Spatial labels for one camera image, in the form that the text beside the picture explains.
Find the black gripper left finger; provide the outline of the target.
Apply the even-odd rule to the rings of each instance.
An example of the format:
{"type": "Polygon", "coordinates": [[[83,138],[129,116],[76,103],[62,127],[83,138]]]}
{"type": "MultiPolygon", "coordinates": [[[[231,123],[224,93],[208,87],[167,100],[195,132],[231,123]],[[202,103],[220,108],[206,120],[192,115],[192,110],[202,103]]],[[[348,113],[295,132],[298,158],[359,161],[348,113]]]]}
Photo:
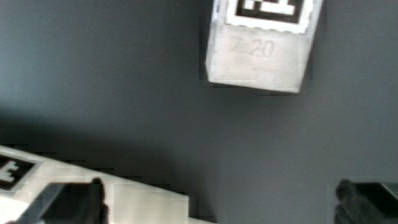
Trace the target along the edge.
{"type": "Polygon", "coordinates": [[[87,183],[50,183],[16,224],[108,224],[101,179],[94,178],[87,183]]]}

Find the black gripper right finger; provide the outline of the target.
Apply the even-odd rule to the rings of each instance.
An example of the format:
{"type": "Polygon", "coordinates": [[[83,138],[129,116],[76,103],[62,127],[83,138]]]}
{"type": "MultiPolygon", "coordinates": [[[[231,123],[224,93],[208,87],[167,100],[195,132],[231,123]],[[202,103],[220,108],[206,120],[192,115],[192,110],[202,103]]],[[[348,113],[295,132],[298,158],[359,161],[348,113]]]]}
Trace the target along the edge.
{"type": "Polygon", "coordinates": [[[334,224],[398,224],[398,183],[343,179],[336,198],[334,224]]]}

